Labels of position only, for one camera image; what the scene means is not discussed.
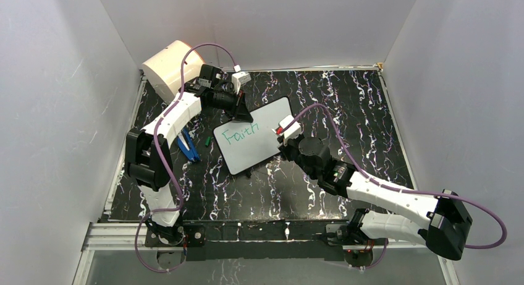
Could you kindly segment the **small white whiteboard black frame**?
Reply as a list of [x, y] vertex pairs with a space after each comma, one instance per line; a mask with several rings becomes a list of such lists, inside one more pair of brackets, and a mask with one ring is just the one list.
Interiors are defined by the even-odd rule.
[[213, 136], [232, 175], [279, 153], [279, 122], [292, 114], [288, 97], [280, 97], [251, 112], [253, 122], [229, 121], [214, 128]]

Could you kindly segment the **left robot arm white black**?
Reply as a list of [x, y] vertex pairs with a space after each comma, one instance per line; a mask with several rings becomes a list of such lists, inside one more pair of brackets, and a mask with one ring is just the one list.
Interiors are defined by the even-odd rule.
[[227, 77], [221, 69], [203, 64], [197, 77], [178, 86], [174, 100], [155, 120], [126, 135], [125, 174], [135, 181], [150, 210], [144, 217], [148, 230], [163, 244], [178, 245], [185, 237], [183, 190], [171, 159], [172, 145], [195, 153], [185, 126], [204, 108], [220, 109], [233, 121], [253, 122], [242, 91], [251, 76], [239, 66], [234, 70]]

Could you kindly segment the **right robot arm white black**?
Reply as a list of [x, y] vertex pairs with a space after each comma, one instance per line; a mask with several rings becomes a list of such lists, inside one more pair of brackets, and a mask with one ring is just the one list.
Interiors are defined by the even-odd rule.
[[460, 260], [473, 220], [455, 192], [436, 195], [411, 194], [408, 188], [374, 184], [355, 165], [334, 158], [319, 138], [285, 140], [278, 137], [279, 151], [325, 192], [373, 204], [386, 214], [359, 209], [348, 223], [347, 234], [356, 244], [388, 238], [425, 245], [449, 260]]

